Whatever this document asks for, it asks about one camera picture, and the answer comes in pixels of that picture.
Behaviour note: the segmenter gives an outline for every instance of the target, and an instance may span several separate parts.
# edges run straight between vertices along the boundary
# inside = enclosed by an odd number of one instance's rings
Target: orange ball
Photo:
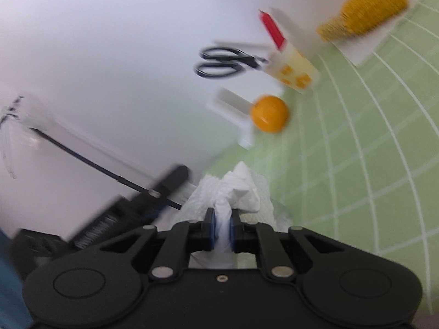
[[[250,115],[259,130],[279,132],[286,125],[290,111],[281,98],[265,95],[256,101]]]

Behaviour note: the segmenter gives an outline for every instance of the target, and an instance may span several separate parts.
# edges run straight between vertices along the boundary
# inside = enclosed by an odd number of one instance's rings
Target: white tissue
[[[229,222],[232,209],[241,209],[246,213],[241,217],[243,221],[265,222],[276,229],[268,183],[263,176],[249,169],[244,162],[238,163],[235,169],[222,179],[206,175],[173,222],[202,220],[208,208],[215,209],[215,248],[210,252],[193,253],[190,267],[236,268],[238,266],[239,257],[232,252],[230,245]]]

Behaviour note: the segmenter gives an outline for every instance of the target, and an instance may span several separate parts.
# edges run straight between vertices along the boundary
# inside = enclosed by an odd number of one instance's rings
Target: table surface
[[[258,132],[208,169],[243,160],[264,175],[295,225],[385,256],[424,287],[419,314],[439,312],[439,0],[421,0],[362,67],[333,45],[312,60],[314,90],[283,95],[279,134]]]

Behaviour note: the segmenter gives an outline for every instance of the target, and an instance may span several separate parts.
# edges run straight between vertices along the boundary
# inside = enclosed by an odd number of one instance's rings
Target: orange pattern on cup
[[[282,78],[280,81],[288,86],[291,85],[291,81],[289,81],[288,79]]]
[[[299,87],[300,89],[306,89],[306,87],[311,81],[312,79],[306,73],[296,76],[296,86]]]
[[[286,64],[282,67],[282,69],[280,70],[280,72],[284,75],[290,74],[293,72],[293,68],[291,68],[290,65]]]

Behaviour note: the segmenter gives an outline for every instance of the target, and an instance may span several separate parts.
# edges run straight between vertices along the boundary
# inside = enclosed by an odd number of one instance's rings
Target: scissors
[[[211,47],[202,49],[200,57],[211,62],[199,63],[195,66],[195,72],[203,78],[227,78],[245,72],[242,64],[253,69],[260,69],[259,62],[268,63],[267,59],[250,56],[243,51],[229,47]]]

